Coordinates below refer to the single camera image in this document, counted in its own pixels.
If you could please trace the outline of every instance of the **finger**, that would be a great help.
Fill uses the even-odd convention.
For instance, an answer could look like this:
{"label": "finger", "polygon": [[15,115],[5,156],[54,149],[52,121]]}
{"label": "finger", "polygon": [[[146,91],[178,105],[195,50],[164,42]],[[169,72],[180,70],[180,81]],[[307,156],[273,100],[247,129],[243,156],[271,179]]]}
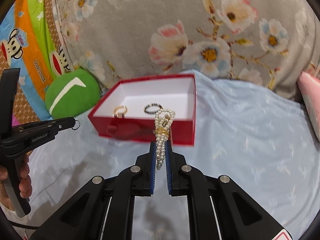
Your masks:
{"label": "finger", "polygon": [[8,178],[8,171],[4,166],[0,166],[0,180],[5,180]]}
{"label": "finger", "polygon": [[32,186],[30,186],[30,188],[28,189],[28,191],[26,193],[20,192],[20,196],[22,198],[28,198],[31,196],[31,194],[32,194]]}
{"label": "finger", "polygon": [[25,179],[22,179],[19,184],[19,189],[21,192],[26,193],[31,187],[30,176],[27,176]]}
{"label": "finger", "polygon": [[29,156],[25,154],[25,155],[22,157],[22,160],[23,160],[24,163],[28,163],[28,162],[29,162]]}
{"label": "finger", "polygon": [[23,163],[20,167],[21,178],[25,179],[29,175],[29,172],[30,172],[29,165],[26,163]]}
{"label": "finger", "polygon": [[5,191],[4,185],[3,185],[2,181],[0,181],[0,200],[7,198],[7,197],[8,197],[8,195],[7,195],[7,192]]}

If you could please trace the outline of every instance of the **white stripe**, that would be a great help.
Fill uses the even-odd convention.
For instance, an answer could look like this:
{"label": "white stripe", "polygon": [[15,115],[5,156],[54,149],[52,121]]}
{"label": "white stripe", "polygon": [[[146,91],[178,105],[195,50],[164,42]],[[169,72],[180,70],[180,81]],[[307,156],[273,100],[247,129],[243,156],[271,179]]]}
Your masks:
{"label": "white stripe", "polygon": [[108,217],[108,213],[109,213],[109,207],[110,207],[110,204],[111,204],[111,200],[112,200],[112,197],[110,197],[110,200],[109,200],[109,204],[108,204],[106,216],[105,216],[104,222],[103,222],[103,227],[102,227],[102,231],[101,231],[100,240],[102,240],[102,238],[103,238],[104,228],[105,228],[105,226],[106,226],[106,222],[107,222],[107,217]]}
{"label": "white stripe", "polygon": [[80,87],[87,87],[80,78],[75,77],[74,79],[72,79],[68,84],[65,85],[65,87],[60,91],[60,93],[58,94],[58,96],[56,97],[56,99],[53,101],[49,113],[52,114],[53,109],[55,108],[55,106],[59,103],[59,101],[61,100],[61,98],[63,98],[63,96],[68,93],[68,91],[73,88],[74,86],[80,86]]}
{"label": "white stripe", "polygon": [[218,218],[217,218],[216,210],[215,210],[215,208],[214,208],[214,204],[213,204],[213,201],[212,201],[212,197],[211,197],[211,196],[210,196],[210,200],[211,200],[211,205],[212,205],[212,208],[213,208],[214,218],[216,219],[216,224],[217,224],[219,239],[222,240],[222,238],[221,238],[221,233],[220,233],[220,227],[219,227],[219,223],[218,223]]}

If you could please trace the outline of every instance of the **yellow flower center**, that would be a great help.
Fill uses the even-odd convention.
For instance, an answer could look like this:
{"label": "yellow flower center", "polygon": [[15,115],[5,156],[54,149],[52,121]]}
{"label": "yellow flower center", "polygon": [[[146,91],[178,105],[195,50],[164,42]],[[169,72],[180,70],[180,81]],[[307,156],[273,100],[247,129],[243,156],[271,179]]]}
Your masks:
{"label": "yellow flower center", "polygon": [[209,63],[217,60],[217,51],[215,49],[207,48],[201,52],[201,55]]}
{"label": "yellow flower center", "polygon": [[78,5],[80,8],[84,6],[85,0],[79,0]]}
{"label": "yellow flower center", "polygon": [[275,36],[273,36],[273,35],[269,36],[269,45],[273,46],[273,47],[278,45],[278,40]]}
{"label": "yellow flower center", "polygon": [[227,17],[231,22],[234,22],[236,20],[236,15],[234,13],[227,13]]}

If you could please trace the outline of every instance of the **colorful pillow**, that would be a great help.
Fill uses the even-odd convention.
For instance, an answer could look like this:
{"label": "colorful pillow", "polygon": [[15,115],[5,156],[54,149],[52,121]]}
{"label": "colorful pillow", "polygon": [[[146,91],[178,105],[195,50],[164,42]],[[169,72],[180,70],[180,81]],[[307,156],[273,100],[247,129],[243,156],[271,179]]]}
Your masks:
{"label": "colorful pillow", "polygon": [[320,80],[306,72],[302,72],[298,80],[298,86],[316,136],[320,141]]}
{"label": "colorful pillow", "polygon": [[95,78],[83,69],[55,79],[45,95],[45,105],[53,118],[75,117],[100,99],[100,87]]}

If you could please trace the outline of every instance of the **gold ring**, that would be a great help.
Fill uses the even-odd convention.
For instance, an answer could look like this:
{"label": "gold ring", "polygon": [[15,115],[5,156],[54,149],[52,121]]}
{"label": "gold ring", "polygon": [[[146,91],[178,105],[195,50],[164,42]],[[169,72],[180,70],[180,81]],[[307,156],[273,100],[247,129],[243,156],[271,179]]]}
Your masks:
{"label": "gold ring", "polygon": [[124,118],[124,115],[128,112],[128,108],[126,106],[118,106],[113,111],[113,116],[115,118]]}

